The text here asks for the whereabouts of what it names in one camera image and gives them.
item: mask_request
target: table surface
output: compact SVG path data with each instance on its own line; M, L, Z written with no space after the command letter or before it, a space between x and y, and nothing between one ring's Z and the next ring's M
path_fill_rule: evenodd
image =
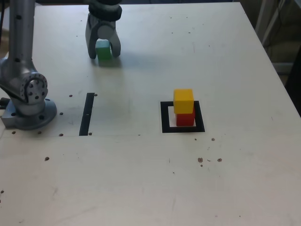
M36 7L33 61L63 115L41 134L0 124L0 225L301 223L301 120L240 3L124 5L121 56L101 65L87 14ZM162 134L175 88L206 132Z

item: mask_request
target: cube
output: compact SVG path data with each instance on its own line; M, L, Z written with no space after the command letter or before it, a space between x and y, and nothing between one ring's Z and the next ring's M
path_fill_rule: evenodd
M175 89L174 90L174 113L191 114L193 110L193 93L192 89Z
M99 61L111 60L111 48L108 40L98 40L96 42L96 54Z
M196 113L194 108L191 114L176 114L175 120L177 126L193 126Z

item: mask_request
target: metal base plate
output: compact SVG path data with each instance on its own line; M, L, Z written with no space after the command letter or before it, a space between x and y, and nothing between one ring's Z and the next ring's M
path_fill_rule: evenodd
M8 129L16 128L21 130L38 129L47 125L56 116L56 105L52 100L45 100L45 109L34 116L18 115L13 102L10 101L1 118L3 124Z

